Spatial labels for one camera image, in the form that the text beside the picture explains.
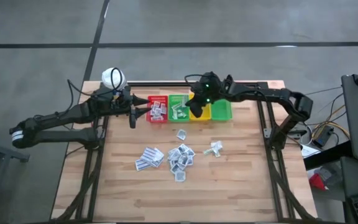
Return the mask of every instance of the gray floor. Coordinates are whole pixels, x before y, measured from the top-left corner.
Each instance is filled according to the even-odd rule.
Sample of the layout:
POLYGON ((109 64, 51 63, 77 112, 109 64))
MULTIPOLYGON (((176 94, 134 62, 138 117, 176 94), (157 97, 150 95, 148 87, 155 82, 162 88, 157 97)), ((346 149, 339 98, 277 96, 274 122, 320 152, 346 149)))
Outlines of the gray floor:
MULTIPOLYGON (((92 43, 103 0, 0 0, 0 44, 92 43)), ((358 41, 358 0, 111 0, 101 42, 358 41)), ((0 49, 0 144, 35 114, 64 110, 66 79, 81 86, 90 49, 0 49)), ((358 73, 358 47, 99 49, 90 80, 117 66, 129 80, 182 80, 214 71, 238 80, 284 80, 309 93, 358 73)), ((310 123, 340 90, 311 95, 310 123)), ((339 124, 347 127, 346 118, 339 124)), ((0 195, 0 223, 48 220, 67 144, 39 144, 13 161, 0 195)), ((343 221, 339 201, 314 190, 319 217, 343 221)))

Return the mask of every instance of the wooden tabletop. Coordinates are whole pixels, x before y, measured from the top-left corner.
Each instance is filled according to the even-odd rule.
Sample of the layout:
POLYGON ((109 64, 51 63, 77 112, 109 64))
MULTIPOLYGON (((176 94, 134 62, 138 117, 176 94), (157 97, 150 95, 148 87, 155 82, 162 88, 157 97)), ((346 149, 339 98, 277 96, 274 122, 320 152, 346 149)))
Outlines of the wooden tabletop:
MULTIPOLYGON (((267 81, 269 88, 283 88, 283 81, 267 81)), ((91 93, 100 82, 85 82, 83 91, 91 93)), ((141 98, 148 95, 188 93, 184 87, 134 87, 141 98)), ((87 99, 81 96, 80 102, 87 99)), ((287 113, 273 104, 277 123, 287 113)), ((233 119, 226 122, 150 124, 139 118, 136 129, 129 128, 127 116, 109 120, 95 222, 256 222, 276 221, 265 148, 255 101, 232 103, 233 119), (184 142, 176 137, 187 131, 184 142), (204 156, 211 141, 221 140, 221 157, 204 156), (167 152, 185 143, 195 152, 194 165, 186 168, 186 181, 175 182, 168 162, 158 168, 136 171, 134 162, 146 146, 167 152)), ((75 125, 84 128, 88 124, 75 125)), ((71 143, 68 152, 78 148, 71 143)), ((313 196, 306 176, 300 148, 287 144, 283 150, 290 188, 295 197, 316 217, 313 196)), ((52 218, 69 206, 81 184, 86 151, 74 152, 66 159, 52 218)), ((283 209, 285 200, 281 192, 283 209)), ((84 214, 88 209, 85 204, 84 214)))

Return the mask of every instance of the green basket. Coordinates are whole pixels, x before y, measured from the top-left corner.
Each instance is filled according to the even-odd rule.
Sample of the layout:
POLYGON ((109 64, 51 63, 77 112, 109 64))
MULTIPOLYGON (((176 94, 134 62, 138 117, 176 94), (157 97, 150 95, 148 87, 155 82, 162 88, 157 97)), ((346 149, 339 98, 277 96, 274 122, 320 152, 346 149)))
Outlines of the green basket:
POLYGON ((231 111, 231 103, 227 100, 218 100, 211 105, 212 120, 214 121, 228 121, 233 119, 231 111))
POLYGON ((168 96, 168 106, 169 106, 169 110, 168 110, 168 120, 171 122, 186 122, 189 121, 189 107, 187 106, 186 108, 181 109, 183 113, 186 114, 185 118, 178 118, 178 119, 173 119, 172 114, 173 114, 173 110, 172 110, 172 106, 175 106, 179 103, 181 103, 183 96, 186 96, 186 101, 189 99, 188 95, 169 95, 168 96))

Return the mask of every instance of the red object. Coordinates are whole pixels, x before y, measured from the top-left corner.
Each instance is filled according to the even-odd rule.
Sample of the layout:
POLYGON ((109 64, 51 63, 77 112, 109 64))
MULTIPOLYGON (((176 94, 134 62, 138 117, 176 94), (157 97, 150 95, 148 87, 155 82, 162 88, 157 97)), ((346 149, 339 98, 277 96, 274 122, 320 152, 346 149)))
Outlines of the red object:
POLYGON ((320 190, 326 190, 324 186, 323 180, 321 180, 321 177, 319 174, 314 174, 310 177, 309 183, 312 187, 316 187, 320 190))
POLYGON ((150 101, 150 103, 148 103, 147 107, 151 108, 152 105, 154 104, 155 101, 158 101, 160 103, 165 103, 165 106, 167 107, 167 112, 166 114, 162 114, 162 121, 152 121, 152 116, 150 114, 151 111, 147 112, 146 115, 146 120, 150 123, 166 123, 168 121, 168 96, 163 96, 163 95, 159 95, 159 96, 149 96, 147 97, 147 99, 150 101))

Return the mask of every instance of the red basket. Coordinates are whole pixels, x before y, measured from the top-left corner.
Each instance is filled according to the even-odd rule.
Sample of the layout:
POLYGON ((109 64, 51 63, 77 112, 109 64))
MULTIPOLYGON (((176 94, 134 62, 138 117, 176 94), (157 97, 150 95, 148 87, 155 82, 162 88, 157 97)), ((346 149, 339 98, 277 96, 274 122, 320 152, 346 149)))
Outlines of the red basket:
POLYGON ((150 111, 147 112, 146 115, 146 120, 150 123, 166 123, 168 121, 168 96, 163 96, 163 95, 159 95, 159 96, 149 96, 147 98, 150 103, 147 105, 147 107, 152 107, 152 105, 154 104, 155 101, 158 101, 160 103, 165 103, 165 106, 167 107, 167 113, 162 115, 163 120, 162 121, 152 121, 151 120, 151 114, 150 111))

